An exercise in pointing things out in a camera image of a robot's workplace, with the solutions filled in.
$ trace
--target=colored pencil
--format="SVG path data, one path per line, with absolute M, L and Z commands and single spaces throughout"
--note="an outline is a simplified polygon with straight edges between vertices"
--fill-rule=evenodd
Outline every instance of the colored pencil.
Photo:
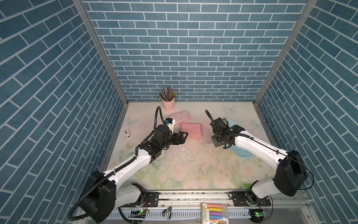
M 165 102 L 170 102 L 175 98 L 176 93 L 174 90 L 172 90 L 171 87 L 166 87 L 166 88 L 161 89 L 159 91 L 158 95 Z

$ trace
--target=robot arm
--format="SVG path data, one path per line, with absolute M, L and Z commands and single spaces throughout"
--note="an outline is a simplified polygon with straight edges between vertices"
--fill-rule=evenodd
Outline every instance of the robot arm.
M 158 111 L 163 124 L 157 127 Z M 135 203 L 137 206 L 143 205 L 146 194 L 145 188 L 137 183 L 132 183 L 126 188 L 119 187 L 137 171 L 157 159 L 162 150 L 167 150 L 170 145 L 185 143 L 188 133 L 174 133 L 174 124 L 175 120 L 171 118 L 164 120 L 160 107 L 157 107 L 153 131 L 135 148 L 135 155 L 103 173 L 93 172 L 87 179 L 80 198 L 70 210 L 68 220 L 75 221 L 90 216 L 95 222 L 100 223 L 107 218 L 113 208 L 128 203 Z M 78 206 L 86 214 L 73 217 L 72 215 Z
M 158 111 L 163 125 L 157 127 L 156 115 Z M 135 172 L 158 158 L 162 150 L 167 150 L 173 144 L 184 144 L 188 136 L 186 132 L 173 132 L 175 120 L 171 118 L 164 120 L 160 107 L 157 108 L 155 114 L 153 131 L 136 147 L 135 155 L 132 158 L 104 173 L 95 171 L 89 176 L 80 198 L 68 214 L 70 221 L 90 216 L 95 222 L 100 223 L 111 213 L 113 208 L 128 203 L 135 203 L 136 206 L 143 205 L 146 190 L 142 186 L 132 183 L 126 188 L 119 187 Z M 307 179 L 303 159 L 297 151 L 287 152 L 278 149 L 255 138 L 238 125 L 229 127 L 228 123 L 225 123 L 221 118 L 213 120 L 207 110 L 206 114 L 211 120 L 210 125 L 215 134 L 212 139 L 216 147 L 224 145 L 224 148 L 229 148 L 232 145 L 237 145 L 252 152 L 276 171 L 274 177 L 265 181 L 255 181 L 246 190 L 246 198 L 249 204 L 256 205 L 260 203 L 262 198 L 280 192 L 294 196 Z M 72 215 L 78 206 L 86 214 L 73 217 Z
M 288 196 L 296 194 L 307 179 L 303 159 L 298 151 L 287 152 L 276 148 L 254 137 L 244 128 L 238 125 L 229 127 L 228 122 L 225 123 L 221 118 L 214 120 L 207 110 L 205 112 L 212 121 L 210 125 L 215 134 L 212 139 L 216 147 L 239 146 L 264 160 L 276 171 L 275 176 L 265 181 L 255 181 L 246 190 L 249 204 L 257 204 L 262 198 L 276 193 Z

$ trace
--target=brick wall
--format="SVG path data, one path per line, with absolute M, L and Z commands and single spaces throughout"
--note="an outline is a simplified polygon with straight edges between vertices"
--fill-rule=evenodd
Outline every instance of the brick wall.
M 277 145 L 313 172 L 306 194 L 321 223 L 358 223 L 357 11 L 319 0 L 259 103 Z
M 0 1 L 0 223 L 67 223 L 122 107 L 71 0 Z
M 130 101 L 252 101 L 306 0 L 85 0 Z

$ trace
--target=metal bracket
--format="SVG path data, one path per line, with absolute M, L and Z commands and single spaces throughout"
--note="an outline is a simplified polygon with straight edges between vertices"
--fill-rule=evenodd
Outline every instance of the metal bracket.
M 211 139 L 213 140 L 215 147 L 219 147 L 225 144 L 224 141 L 218 142 L 215 135 L 211 136 Z
M 232 202 L 234 203 L 235 207 L 243 207 L 243 206 L 250 206 L 250 204 L 246 200 L 245 191 L 233 191 L 230 192 L 230 197 L 232 197 Z M 261 207 L 264 206 L 271 206 L 271 201 L 269 197 L 262 198 L 260 202 Z
M 144 199 L 145 205 L 143 205 L 143 207 L 145 207 L 145 206 L 147 206 L 149 208 L 158 207 L 158 200 L 159 200 L 159 192 L 147 192 L 145 194 L 145 199 Z M 121 208 L 122 207 L 123 208 L 135 208 L 136 205 L 137 205 L 136 203 L 130 203 L 130 204 L 121 206 Z

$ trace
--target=light blue object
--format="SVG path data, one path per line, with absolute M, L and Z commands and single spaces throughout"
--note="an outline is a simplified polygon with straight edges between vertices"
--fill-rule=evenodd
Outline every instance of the light blue object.
M 222 219 L 221 216 L 217 216 L 217 215 L 210 215 L 209 217 L 210 219 Z
M 235 125 L 236 123 L 231 120 L 230 118 L 226 119 L 229 122 L 229 127 L 232 127 L 233 125 Z M 237 154 L 238 156 L 240 156 L 243 159 L 250 159 L 252 157 L 252 153 L 247 151 L 244 148 L 238 147 L 238 146 L 231 146 L 229 148 L 233 153 Z

